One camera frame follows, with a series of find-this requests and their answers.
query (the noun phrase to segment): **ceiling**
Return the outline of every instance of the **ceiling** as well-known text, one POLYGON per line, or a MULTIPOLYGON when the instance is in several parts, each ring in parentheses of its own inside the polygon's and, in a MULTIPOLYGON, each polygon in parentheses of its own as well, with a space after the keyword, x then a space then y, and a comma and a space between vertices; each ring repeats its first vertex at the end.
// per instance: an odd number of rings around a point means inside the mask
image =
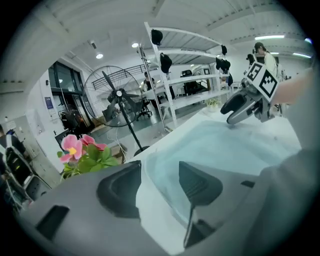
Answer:
POLYGON ((210 37, 226 45, 229 53, 252 48, 257 35, 272 34, 288 37, 264 41, 272 51, 313 50, 299 25, 274 0, 45 0, 10 43, 0 64, 0 89, 17 82, 30 89, 69 51, 94 69, 134 54, 132 42, 149 48, 144 22, 210 37), (102 59, 96 59, 98 52, 102 59))

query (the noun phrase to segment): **white cloth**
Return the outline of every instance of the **white cloth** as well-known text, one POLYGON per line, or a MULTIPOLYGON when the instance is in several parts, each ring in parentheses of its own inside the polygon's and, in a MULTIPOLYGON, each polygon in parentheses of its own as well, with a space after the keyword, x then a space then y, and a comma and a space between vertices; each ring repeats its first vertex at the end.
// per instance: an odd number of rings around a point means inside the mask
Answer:
POLYGON ((276 78, 277 77, 277 62, 270 52, 264 56, 264 64, 268 71, 276 78))
POLYGON ((191 162, 220 170, 256 175, 298 152, 276 137, 263 136, 227 123, 203 121, 174 146, 149 154, 142 171, 151 178, 185 226, 190 202, 179 184, 179 162, 191 162))

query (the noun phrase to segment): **potted plant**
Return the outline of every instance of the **potted plant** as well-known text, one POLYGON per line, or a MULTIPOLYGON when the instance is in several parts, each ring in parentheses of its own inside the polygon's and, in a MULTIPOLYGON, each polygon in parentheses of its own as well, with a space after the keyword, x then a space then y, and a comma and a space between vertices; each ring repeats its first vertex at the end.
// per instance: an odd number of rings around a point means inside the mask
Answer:
POLYGON ((61 147, 68 152, 57 152, 58 158, 64 164, 61 179, 118 165, 106 144, 98 144, 86 134, 79 140, 75 135, 69 134, 63 138, 61 147))
POLYGON ((218 104, 219 101, 215 98, 209 98, 205 100, 206 108, 209 112, 216 112, 219 110, 218 104))

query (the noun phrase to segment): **metal shelving rack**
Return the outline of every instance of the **metal shelving rack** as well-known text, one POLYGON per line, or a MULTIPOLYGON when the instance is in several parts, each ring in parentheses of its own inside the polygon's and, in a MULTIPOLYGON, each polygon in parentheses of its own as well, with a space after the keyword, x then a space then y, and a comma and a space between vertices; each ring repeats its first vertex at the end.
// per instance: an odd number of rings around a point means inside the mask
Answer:
MULTIPOLYGON (((168 55, 172 60, 172 65, 186 65, 186 64, 200 64, 200 65, 209 65, 216 62, 216 55, 208 53, 207 51, 213 47, 220 46, 221 43, 208 38, 206 36, 181 30, 174 28, 166 28, 166 27, 150 27, 148 22, 144 23, 145 28, 147 30, 150 42, 151 39, 151 30, 159 30, 162 31, 163 39, 161 41, 161 46, 154 45, 151 43, 154 56, 153 63, 158 67, 161 66, 160 62, 160 53, 164 53, 168 55)), ((170 108, 174 127, 178 127, 177 118, 176 118, 176 109, 201 102, 213 97, 220 97, 221 95, 228 94, 229 91, 221 91, 220 89, 220 74, 215 68, 211 69, 213 74, 205 74, 205 75, 193 75, 188 77, 181 77, 177 79, 168 80, 166 74, 164 74, 161 69, 158 69, 161 76, 161 81, 163 82, 166 95, 168 98, 168 102, 161 104, 160 106, 166 107, 166 111, 163 117, 165 117, 168 108, 170 108), (169 86, 175 86, 181 83, 203 80, 203 79, 215 79, 216 89, 214 91, 213 86, 211 86, 210 91, 186 96, 179 97, 177 99, 172 99, 169 86)))

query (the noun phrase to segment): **standing fan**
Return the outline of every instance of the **standing fan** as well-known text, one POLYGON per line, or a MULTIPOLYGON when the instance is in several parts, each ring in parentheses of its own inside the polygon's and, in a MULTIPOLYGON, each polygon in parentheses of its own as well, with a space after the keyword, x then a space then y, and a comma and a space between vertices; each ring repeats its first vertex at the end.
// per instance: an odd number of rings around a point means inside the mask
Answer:
POLYGON ((142 110, 143 97, 138 82, 128 71, 117 66, 98 68, 86 80, 83 98, 87 111, 98 123, 129 127, 139 146, 134 155, 148 148, 141 146, 131 126, 142 110))

